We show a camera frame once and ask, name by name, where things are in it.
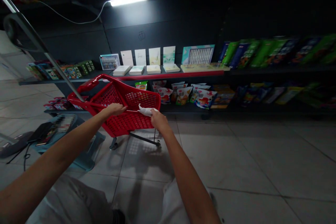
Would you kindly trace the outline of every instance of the snack bag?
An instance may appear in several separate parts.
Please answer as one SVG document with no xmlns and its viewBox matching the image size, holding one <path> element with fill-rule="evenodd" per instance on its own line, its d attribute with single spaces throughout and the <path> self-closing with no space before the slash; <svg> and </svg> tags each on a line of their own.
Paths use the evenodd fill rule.
<svg viewBox="0 0 336 224">
<path fill-rule="evenodd" d="M 177 90 L 177 100 L 176 100 L 176 105 L 185 105 L 189 101 L 189 95 L 192 91 L 193 87 L 185 87 L 185 88 L 180 88 Z"/>
<path fill-rule="evenodd" d="M 178 85 L 172 84 L 171 86 L 173 88 L 173 93 L 171 94 L 171 100 L 172 100 L 171 102 L 175 103 L 178 97 L 177 90 L 180 88 L 186 88 L 188 84 L 184 84 L 184 83 L 178 84 Z"/>
<path fill-rule="evenodd" d="M 211 88 L 211 86 L 207 86 L 206 83 L 191 84 L 191 86 L 194 87 L 190 98 L 191 103 L 194 103 L 196 101 L 196 98 L 198 97 L 198 91 L 197 91 L 198 89 L 208 90 L 209 88 Z"/>
<path fill-rule="evenodd" d="M 209 109 L 211 106 L 212 98 L 217 94 L 215 91 L 198 89 L 198 97 L 195 104 L 202 109 Z"/>
<path fill-rule="evenodd" d="M 170 95 L 172 94 L 172 89 L 157 87 L 157 91 L 161 96 L 161 104 L 170 104 Z"/>
<path fill-rule="evenodd" d="M 160 87 L 164 87 L 166 85 L 167 81 L 166 80 L 157 80 L 153 82 L 153 85 L 155 86 L 160 86 Z"/>
</svg>

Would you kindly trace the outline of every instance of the boxed product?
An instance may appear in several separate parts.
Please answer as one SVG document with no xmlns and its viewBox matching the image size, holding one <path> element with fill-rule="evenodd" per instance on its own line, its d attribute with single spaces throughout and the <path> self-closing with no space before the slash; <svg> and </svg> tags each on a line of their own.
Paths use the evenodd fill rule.
<svg viewBox="0 0 336 224">
<path fill-rule="evenodd" d="M 214 85 L 214 91 L 217 92 L 211 108 L 226 109 L 233 99 L 235 92 L 228 85 Z"/>
</svg>

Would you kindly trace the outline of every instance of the book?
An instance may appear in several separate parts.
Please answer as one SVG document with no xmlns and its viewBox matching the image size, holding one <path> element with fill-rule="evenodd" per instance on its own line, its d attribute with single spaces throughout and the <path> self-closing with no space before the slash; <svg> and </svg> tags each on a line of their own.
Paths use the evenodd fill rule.
<svg viewBox="0 0 336 224">
<path fill-rule="evenodd" d="M 166 72 L 179 72 L 180 68 L 176 64 L 166 64 L 163 65 L 163 69 Z"/>
<path fill-rule="evenodd" d="M 114 71 L 113 71 L 113 76 L 124 76 L 125 74 L 128 73 L 128 71 L 131 69 L 132 66 L 118 66 Z"/>
<path fill-rule="evenodd" d="M 134 66 L 130 70 L 130 75 L 141 75 L 144 72 L 145 66 Z"/>
<path fill-rule="evenodd" d="M 161 68 L 159 65 L 148 65 L 147 66 L 147 73 L 148 74 L 160 74 Z"/>
</svg>

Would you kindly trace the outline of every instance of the green box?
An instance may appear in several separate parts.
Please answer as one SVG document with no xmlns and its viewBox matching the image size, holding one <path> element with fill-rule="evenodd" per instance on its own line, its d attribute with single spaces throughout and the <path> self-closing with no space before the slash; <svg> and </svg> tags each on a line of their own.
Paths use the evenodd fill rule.
<svg viewBox="0 0 336 224">
<path fill-rule="evenodd" d="M 265 58 L 269 55 L 275 40 L 262 40 L 259 50 L 257 51 L 250 67 L 258 68 L 263 64 Z"/>
</svg>

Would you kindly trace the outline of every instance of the red shopping basket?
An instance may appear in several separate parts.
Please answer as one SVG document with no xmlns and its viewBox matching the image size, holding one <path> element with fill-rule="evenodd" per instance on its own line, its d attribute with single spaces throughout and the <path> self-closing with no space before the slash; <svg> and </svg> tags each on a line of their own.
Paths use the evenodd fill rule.
<svg viewBox="0 0 336 224">
<path fill-rule="evenodd" d="M 98 85 L 100 79 L 110 81 L 102 90 L 100 90 L 90 101 L 82 102 L 75 93 L 68 96 L 68 100 L 90 112 L 91 115 L 98 114 L 111 103 L 120 103 L 127 106 L 127 110 L 118 116 L 111 116 L 104 124 L 103 128 L 111 137 L 129 135 L 136 129 L 153 128 L 151 118 L 139 113 L 139 104 L 141 107 L 156 108 L 160 110 L 161 98 L 158 93 L 140 90 L 128 86 L 109 75 L 101 74 L 81 85 L 77 90 L 79 93 L 90 91 Z"/>
</svg>

